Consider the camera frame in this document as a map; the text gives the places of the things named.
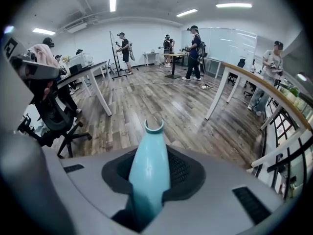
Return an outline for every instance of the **light blue water bottle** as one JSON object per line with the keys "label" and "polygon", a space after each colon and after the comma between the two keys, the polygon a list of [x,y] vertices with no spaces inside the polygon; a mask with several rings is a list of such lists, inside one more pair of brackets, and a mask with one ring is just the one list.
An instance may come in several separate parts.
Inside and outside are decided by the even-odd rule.
{"label": "light blue water bottle", "polygon": [[171,186],[164,122],[156,130],[148,128],[132,164],[129,181],[133,185],[134,215],[143,229],[162,210],[162,194]]}

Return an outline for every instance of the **air vent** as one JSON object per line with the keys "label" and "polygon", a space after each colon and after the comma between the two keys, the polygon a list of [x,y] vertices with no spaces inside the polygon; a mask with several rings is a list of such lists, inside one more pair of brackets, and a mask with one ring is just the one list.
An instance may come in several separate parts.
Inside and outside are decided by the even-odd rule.
{"label": "air vent", "polygon": [[75,164],[75,165],[64,167],[64,171],[66,173],[69,173],[69,172],[73,172],[73,171],[80,170],[83,168],[85,168],[85,167],[83,167],[81,164]]}
{"label": "air vent", "polygon": [[270,212],[247,187],[234,189],[233,192],[255,225],[270,216]]}
{"label": "air vent", "polygon": [[73,27],[75,27],[75,26],[77,26],[77,25],[82,24],[83,22],[84,22],[84,21],[83,21],[82,19],[81,19],[81,20],[77,20],[77,21],[75,21],[75,22],[73,22],[73,23],[71,23],[71,24],[65,26],[65,29],[73,28]]}

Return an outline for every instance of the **fluorescent light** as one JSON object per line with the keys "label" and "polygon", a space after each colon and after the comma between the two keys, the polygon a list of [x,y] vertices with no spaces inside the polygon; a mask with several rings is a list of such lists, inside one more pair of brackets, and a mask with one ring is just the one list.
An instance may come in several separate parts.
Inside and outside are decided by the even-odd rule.
{"label": "fluorescent light", "polygon": [[114,12],[116,10],[116,0],[110,0],[110,11]]}
{"label": "fluorescent light", "polygon": [[239,35],[243,35],[243,36],[246,36],[246,37],[252,37],[252,38],[256,39],[256,37],[255,37],[255,36],[251,36],[251,35],[247,35],[247,34],[243,34],[243,33],[237,33],[237,34],[239,34]]}
{"label": "fluorescent light", "polygon": [[[246,45],[246,44],[243,44],[243,45]],[[249,47],[252,47],[252,48],[254,48],[253,46],[251,46],[251,45],[246,45],[246,46],[249,46]]]}
{"label": "fluorescent light", "polygon": [[302,75],[301,73],[299,73],[297,76],[298,76],[301,80],[307,81],[307,78],[306,78],[304,75]]}
{"label": "fluorescent light", "polygon": [[193,13],[193,12],[197,12],[197,10],[196,10],[196,9],[188,10],[188,11],[186,11],[186,12],[183,12],[183,13],[178,14],[177,17],[182,17],[182,16],[184,16],[184,15],[187,15],[187,14],[190,14],[190,13]]}
{"label": "fluorescent light", "polygon": [[218,7],[218,8],[229,8],[229,7],[252,8],[252,4],[251,3],[233,2],[233,3],[217,4],[216,7]]}
{"label": "fluorescent light", "polygon": [[45,30],[45,29],[34,29],[33,32],[36,32],[36,33],[42,33],[42,34],[47,34],[47,35],[54,35],[55,32],[53,31],[49,31],[49,30]]}
{"label": "fluorescent light", "polygon": [[12,32],[12,30],[14,29],[14,26],[7,26],[5,29],[4,29],[4,33],[10,33]]}

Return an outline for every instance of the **wooden floor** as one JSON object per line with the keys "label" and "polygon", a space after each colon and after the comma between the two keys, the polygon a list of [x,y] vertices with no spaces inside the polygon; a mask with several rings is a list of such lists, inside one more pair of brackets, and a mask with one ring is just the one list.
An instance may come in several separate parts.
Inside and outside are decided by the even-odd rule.
{"label": "wooden floor", "polygon": [[[200,82],[164,77],[170,68],[158,66],[139,67],[134,74],[115,79],[109,87],[108,79],[97,76],[99,88],[112,111],[109,117],[96,96],[88,97],[82,85],[73,98],[82,109],[80,121],[84,124],[76,132],[89,132],[92,140],[80,138],[72,146],[75,157],[138,145],[142,139],[144,121],[157,128],[164,120],[164,138],[167,144],[220,157],[250,168],[260,157],[262,119],[247,109],[249,99],[238,88],[229,104],[226,99],[232,86],[227,84],[209,121],[204,117],[213,101],[220,81],[205,76],[214,87],[202,90]],[[185,68],[176,66],[175,74],[185,76]],[[59,148],[62,140],[54,143]],[[62,151],[66,156],[67,148]]]}

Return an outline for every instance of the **pink towel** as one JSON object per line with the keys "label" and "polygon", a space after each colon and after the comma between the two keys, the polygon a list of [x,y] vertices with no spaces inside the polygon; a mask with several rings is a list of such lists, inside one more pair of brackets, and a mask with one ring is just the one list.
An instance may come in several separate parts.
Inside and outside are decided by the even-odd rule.
{"label": "pink towel", "polygon": [[58,61],[54,58],[48,45],[38,44],[28,49],[36,55],[37,62],[58,68]]}

